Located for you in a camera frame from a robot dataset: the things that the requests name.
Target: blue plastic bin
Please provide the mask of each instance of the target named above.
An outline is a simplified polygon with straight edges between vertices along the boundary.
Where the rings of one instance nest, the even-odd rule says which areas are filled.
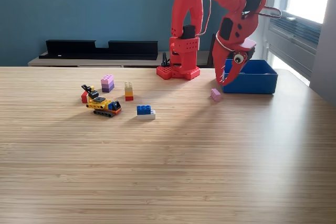
[[[232,67],[232,60],[226,60],[224,78],[227,78]],[[250,60],[241,70],[238,77],[226,86],[224,93],[274,94],[278,74],[264,60]]]

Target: robotic arm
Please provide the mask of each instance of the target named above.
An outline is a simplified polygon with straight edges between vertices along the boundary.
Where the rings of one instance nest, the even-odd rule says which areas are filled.
[[[218,83],[227,85],[241,71],[252,57],[256,43],[247,37],[258,26],[258,15],[265,7],[266,0],[216,0],[228,10],[222,19],[213,48],[213,58]],[[190,11],[191,25],[183,26],[184,18]],[[193,79],[200,74],[196,66],[197,51],[203,21],[202,0],[175,0],[172,17],[172,36],[170,39],[171,66],[173,78]],[[228,77],[223,80],[225,60],[233,57],[233,66]]]

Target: black rack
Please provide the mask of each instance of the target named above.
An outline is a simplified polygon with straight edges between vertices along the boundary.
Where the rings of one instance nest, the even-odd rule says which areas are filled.
[[[109,41],[97,48],[95,40],[47,40],[46,55],[40,59],[156,60],[157,41]]]

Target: yellow lego brick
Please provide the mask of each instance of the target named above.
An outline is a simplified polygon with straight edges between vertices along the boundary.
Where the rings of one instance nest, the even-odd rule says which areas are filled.
[[[125,82],[125,91],[133,91],[132,82]]]
[[[96,109],[96,110],[107,110],[108,105],[111,103],[111,100],[105,100],[103,102],[89,102],[86,107],[90,109]]]
[[[125,96],[126,97],[132,97],[133,96],[133,91],[125,91]]]

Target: purple lego brick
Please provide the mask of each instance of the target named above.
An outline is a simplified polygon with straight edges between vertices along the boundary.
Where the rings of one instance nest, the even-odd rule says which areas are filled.
[[[107,84],[108,85],[113,81],[113,75],[112,74],[107,74],[100,81],[101,81],[101,84]]]
[[[110,82],[109,84],[102,84],[101,87],[103,89],[109,89],[110,87],[114,86],[114,81]]]
[[[221,93],[217,89],[211,89],[211,97],[216,102],[219,102],[221,100]]]
[[[104,89],[104,88],[102,88],[101,91],[102,91],[103,93],[110,93],[110,92],[112,91],[113,88],[114,88],[114,85],[112,85],[109,89]]]

